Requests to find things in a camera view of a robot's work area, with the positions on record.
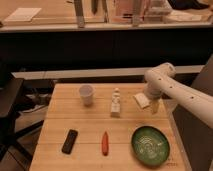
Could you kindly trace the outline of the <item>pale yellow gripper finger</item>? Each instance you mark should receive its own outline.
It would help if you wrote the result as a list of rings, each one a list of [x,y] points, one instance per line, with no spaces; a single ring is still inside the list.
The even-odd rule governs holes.
[[[151,103],[150,103],[150,107],[151,107],[151,113],[156,114],[158,112],[158,109],[159,109],[159,101],[158,100],[152,100]]]

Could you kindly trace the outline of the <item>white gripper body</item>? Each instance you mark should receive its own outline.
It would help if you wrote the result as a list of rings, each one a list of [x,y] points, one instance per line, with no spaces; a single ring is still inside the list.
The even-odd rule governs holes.
[[[145,85],[143,93],[146,95],[147,98],[151,100],[160,99],[162,96],[162,92],[150,83],[147,83]]]

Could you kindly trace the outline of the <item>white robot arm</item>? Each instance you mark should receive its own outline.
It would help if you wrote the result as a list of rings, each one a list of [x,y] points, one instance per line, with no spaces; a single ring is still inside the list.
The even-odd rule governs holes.
[[[146,97],[154,100],[166,94],[213,129],[213,96],[177,82],[173,79],[175,74],[175,67],[171,63],[148,69],[145,72]]]

